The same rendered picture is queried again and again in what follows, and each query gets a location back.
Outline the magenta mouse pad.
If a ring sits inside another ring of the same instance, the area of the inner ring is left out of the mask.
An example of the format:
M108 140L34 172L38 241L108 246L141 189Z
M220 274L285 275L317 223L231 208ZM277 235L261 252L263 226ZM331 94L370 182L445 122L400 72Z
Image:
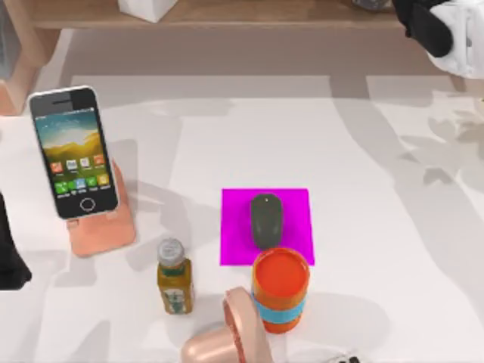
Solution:
M306 188L224 188L222 190L220 265L250 266L260 254L250 225L250 201L257 194L274 194L282 203L282 247L315 264L309 190Z

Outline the dark grey computer mouse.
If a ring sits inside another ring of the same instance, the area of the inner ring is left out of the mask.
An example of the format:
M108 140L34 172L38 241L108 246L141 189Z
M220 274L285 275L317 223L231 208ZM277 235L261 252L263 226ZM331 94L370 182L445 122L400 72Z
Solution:
M251 234L260 250L268 250L281 243L283 217L281 199L275 194L257 194L250 201Z

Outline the orange cup with blue band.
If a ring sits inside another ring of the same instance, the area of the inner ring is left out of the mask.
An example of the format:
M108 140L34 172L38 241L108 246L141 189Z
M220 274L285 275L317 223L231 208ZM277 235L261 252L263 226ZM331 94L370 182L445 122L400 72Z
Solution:
M285 334L299 323L306 304L310 269L297 251L277 247L258 255L251 293L265 329Z

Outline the yellow bottle with grey cap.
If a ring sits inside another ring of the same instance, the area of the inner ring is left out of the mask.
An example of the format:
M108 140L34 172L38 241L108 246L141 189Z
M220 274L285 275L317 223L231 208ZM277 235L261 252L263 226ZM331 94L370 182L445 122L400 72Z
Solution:
M193 311L194 285L191 260L182 243L173 237L163 239L157 248L157 285L165 311L186 315Z

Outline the salmon phone stand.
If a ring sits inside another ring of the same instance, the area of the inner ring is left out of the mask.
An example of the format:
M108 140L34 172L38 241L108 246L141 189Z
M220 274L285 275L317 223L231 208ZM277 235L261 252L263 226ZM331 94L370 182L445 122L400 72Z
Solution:
M132 244L136 239L135 223L123 174L114 160L111 160L111 166L118 192L117 208L112 212L66 222L71 250L78 257L90 257L116 250Z

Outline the rose gold stapler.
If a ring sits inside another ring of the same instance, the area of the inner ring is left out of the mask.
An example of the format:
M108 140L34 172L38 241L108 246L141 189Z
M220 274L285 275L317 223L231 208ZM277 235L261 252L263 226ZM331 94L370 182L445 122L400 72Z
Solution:
M223 326L196 335L181 349L181 363L274 363L252 295L243 287L225 293Z

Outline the black smartphone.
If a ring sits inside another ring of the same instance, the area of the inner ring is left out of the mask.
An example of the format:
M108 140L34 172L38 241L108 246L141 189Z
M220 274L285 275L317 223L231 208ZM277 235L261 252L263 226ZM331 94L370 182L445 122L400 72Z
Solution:
M68 220L115 210L119 195L95 90L34 92L28 106L57 214Z

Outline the white box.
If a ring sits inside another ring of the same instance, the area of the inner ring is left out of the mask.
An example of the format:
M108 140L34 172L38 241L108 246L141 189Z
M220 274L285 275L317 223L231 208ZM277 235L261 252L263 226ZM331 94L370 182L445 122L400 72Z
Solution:
M178 0L117 0L119 10L129 16L158 23Z

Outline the black and white small item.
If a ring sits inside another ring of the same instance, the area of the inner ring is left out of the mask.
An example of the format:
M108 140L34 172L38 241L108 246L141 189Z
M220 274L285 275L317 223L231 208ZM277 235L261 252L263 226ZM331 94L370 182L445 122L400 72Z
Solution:
M324 363L361 363L361 360L355 352L350 351L333 355L327 358Z

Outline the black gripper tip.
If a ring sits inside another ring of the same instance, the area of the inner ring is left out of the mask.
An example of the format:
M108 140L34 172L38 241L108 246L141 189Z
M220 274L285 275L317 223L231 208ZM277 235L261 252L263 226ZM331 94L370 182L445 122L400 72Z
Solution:
M17 251L0 191L0 290L20 290L32 273Z

